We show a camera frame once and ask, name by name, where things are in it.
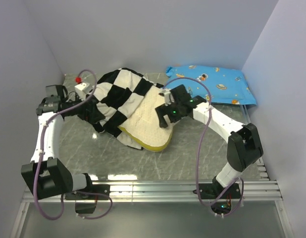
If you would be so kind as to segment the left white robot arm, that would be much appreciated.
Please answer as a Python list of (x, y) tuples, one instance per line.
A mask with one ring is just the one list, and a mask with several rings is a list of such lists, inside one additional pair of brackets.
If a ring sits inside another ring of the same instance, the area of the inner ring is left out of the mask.
[(65, 117), (77, 116), (88, 122), (98, 133), (104, 132), (95, 97), (83, 102), (93, 87), (89, 83), (75, 86), (75, 99), (68, 99), (62, 85), (46, 87), (47, 96), (36, 109), (39, 132), (36, 149), (29, 164), (21, 167), (21, 175), (31, 193), (38, 199), (76, 191), (82, 199), (94, 195), (94, 186), (87, 173), (73, 175), (59, 159), (59, 138)]

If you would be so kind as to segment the black white checkered pillowcase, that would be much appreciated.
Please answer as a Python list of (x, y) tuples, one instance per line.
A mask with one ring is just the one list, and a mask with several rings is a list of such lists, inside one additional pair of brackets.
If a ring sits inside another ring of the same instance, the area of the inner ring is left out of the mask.
[(162, 87), (162, 84), (152, 82), (143, 74), (126, 67), (104, 74), (97, 81), (93, 94), (104, 119), (93, 124), (93, 128), (98, 133), (111, 134), (125, 146), (143, 150), (139, 142), (119, 127), (131, 117), (149, 90)]

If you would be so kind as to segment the cream yellow pillow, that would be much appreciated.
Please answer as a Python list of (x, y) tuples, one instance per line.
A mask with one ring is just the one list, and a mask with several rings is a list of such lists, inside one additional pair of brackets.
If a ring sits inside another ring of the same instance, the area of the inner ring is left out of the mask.
[(124, 133), (146, 150), (160, 152), (170, 143), (173, 124), (168, 119), (167, 128), (159, 126), (156, 107), (164, 104), (160, 89), (151, 87), (133, 114), (119, 126)]

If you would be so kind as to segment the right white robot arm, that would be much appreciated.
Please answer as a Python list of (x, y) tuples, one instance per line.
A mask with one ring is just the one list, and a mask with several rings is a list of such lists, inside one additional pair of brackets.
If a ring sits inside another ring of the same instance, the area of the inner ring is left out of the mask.
[(263, 155), (257, 127), (228, 117), (201, 96), (191, 97), (184, 85), (171, 90), (162, 89), (159, 94), (164, 98), (164, 103), (155, 111), (161, 128), (168, 127), (166, 118), (176, 123), (190, 116), (207, 125), (227, 143), (227, 163), (214, 178), (212, 187), (216, 197), (224, 198), (230, 192), (229, 184)]

